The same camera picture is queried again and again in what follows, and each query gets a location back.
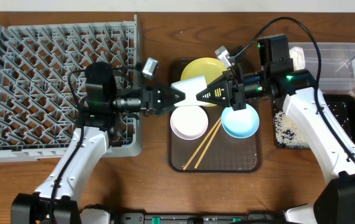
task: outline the white granules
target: white granules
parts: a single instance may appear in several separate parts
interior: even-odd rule
[[[282,147],[310,148],[296,124],[280,111],[275,116],[276,140]]]

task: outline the brown tabletop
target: brown tabletop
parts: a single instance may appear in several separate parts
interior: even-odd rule
[[[0,12],[3,26],[131,21],[130,12]],[[167,83],[177,58],[214,57],[221,45],[245,45],[268,21],[292,16],[319,42],[355,42],[355,14],[315,13],[138,13],[144,57],[159,60],[158,79]],[[265,34],[286,33],[291,42],[309,42],[292,22],[279,22]],[[256,47],[249,51],[258,60]],[[244,213],[279,210],[314,202],[325,187],[310,150],[277,149],[270,102],[259,104],[263,164],[253,174],[182,174],[167,162],[168,116],[144,119],[143,152],[131,158],[101,159],[79,203],[149,213]],[[59,159],[0,164],[0,223],[20,193],[31,193]]]

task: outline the clear plastic container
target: clear plastic container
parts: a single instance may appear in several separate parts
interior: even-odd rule
[[[301,47],[305,68],[317,74],[317,54],[313,43],[289,43]],[[318,43],[321,53],[320,89],[325,93],[355,96],[355,43]]]

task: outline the wooden chopstick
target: wooden chopstick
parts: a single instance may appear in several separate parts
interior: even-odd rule
[[[217,125],[216,130],[215,130],[214,133],[212,134],[212,137],[211,137],[211,139],[209,140],[209,142],[208,142],[207,146],[205,147],[204,151],[202,152],[201,157],[198,159],[197,164],[196,164],[196,166],[194,167],[195,169],[197,169],[197,167],[198,167],[198,165],[200,164],[202,158],[204,157],[205,153],[207,152],[209,145],[212,143],[212,140],[214,140],[214,137],[215,137],[215,135],[216,135],[216,133],[217,133],[217,130],[219,130],[221,124],[222,124],[222,122],[219,122],[219,124]]]
[[[183,170],[186,170],[186,169],[187,169],[187,167],[190,165],[190,163],[191,163],[191,161],[193,160],[193,158],[195,158],[195,156],[197,155],[198,151],[200,151],[200,148],[202,147],[202,145],[207,141],[208,137],[211,135],[211,133],[213,132],[213,130],[216,128],[216,126],[217,126],[218,124],[220,124],[220,119],[221,119],[221,118],[219,118],[219,119],[215,122],[215,124],[214,124],[214,126],[211,128],[211,130],[209,130],[207,136],[205,136],[204,140],[202,140],[201,144],[198,146],[198,148],[196,149],[196,151],[192,154],[192,156],[190,157],[190,159],[188,160],[188,162],[186,163],[186,165],[183,167]]]

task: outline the dish rack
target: dish rack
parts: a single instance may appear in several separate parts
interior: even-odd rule
[[[75,129],[77,110],[67,84],[71,71],[93,62],[114,67],[142,61],[141,28],[134,21],[42,26],[0,25],[0,162],[61,157]],[[133,88],[139,73],[128,70]],[[118,88],[129,83],[115,77]],[[85,97],[84,73],[72,76]],[[117,135],[104,157],[136,156],[142,150],[141,119],[120,115]]]

